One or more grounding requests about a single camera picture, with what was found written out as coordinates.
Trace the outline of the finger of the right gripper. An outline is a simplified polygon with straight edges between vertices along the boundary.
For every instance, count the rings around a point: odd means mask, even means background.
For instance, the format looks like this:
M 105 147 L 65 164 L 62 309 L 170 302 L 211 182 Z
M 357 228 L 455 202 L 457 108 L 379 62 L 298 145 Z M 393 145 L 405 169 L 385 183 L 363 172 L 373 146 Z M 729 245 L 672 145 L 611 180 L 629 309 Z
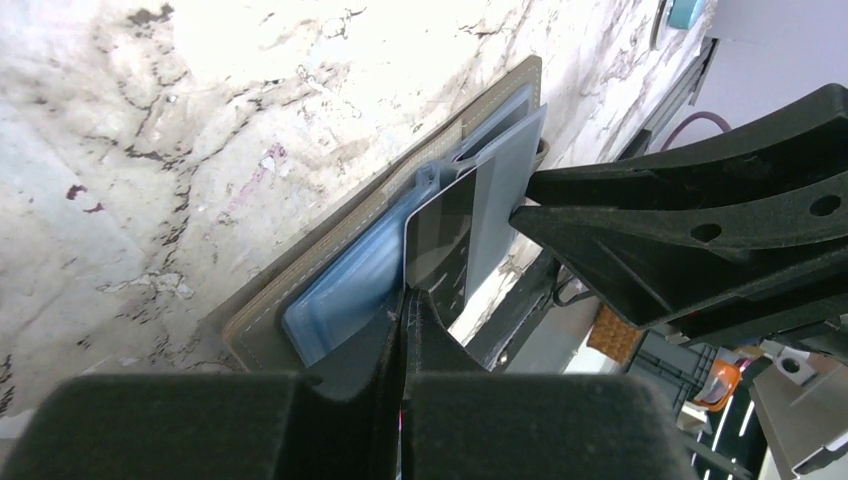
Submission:
M 827 84 L 749 124 L 622 161 L 544 170 L 544 206 L 721 207 L 807 187 L 847 169 L 847 90 Z
M 695 210 L 524 206 L 511 217 L 622 320 L 734 343 L 847 311 L 847 177 Z

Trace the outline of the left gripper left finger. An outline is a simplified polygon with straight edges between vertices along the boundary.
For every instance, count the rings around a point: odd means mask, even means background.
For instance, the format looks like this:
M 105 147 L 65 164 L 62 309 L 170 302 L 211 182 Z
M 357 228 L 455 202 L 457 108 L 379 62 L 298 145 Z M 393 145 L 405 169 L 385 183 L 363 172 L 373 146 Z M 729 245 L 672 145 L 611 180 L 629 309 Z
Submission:
M 392 479 L 402 297 L 276 373 L 89 375 L 37 409 L 5 479 Z

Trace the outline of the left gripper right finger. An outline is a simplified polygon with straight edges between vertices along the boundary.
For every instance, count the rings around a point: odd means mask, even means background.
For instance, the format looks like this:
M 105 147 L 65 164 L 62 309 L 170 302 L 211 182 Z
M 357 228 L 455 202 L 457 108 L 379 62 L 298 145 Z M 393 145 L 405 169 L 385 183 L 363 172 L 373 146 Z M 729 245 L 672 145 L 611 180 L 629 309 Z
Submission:
M 667 403 L 609 374 L 483 368 L 407 293 L 401 464 L 406 479 L 691 479 Z

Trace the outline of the grey leather card holder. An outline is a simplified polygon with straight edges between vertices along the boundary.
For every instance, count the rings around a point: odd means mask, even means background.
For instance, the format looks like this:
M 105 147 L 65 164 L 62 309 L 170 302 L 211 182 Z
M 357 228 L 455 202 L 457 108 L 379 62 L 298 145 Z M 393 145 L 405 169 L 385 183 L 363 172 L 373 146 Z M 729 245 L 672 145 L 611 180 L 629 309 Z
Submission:
M 476 168 L 468 301 L 510 249 L 515 231 L 509 215 L 547 152 L 541 79 L 540 57 L 527 57 L 351 199 L 334 223 L 304 238 L 292 261 L 224 327 L 224 342 L 244 368 L 312 366 L 359 332 L 390 295 L 408 288 L 407 219 Z M 504 102 L 519 98 L 531 101 L 528 114 L 473 157 L 456 161 L 471 132 Z

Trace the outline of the glossy black credit card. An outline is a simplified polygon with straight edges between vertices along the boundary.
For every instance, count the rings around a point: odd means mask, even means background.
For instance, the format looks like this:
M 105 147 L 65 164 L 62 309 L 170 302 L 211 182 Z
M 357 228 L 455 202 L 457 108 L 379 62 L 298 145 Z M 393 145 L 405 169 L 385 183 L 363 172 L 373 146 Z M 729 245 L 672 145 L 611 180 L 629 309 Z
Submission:
M 406 221 L 404 281 L 429 294 L 445 327 L 467 301 L 466 281 L 477 169 L 461 174 Z

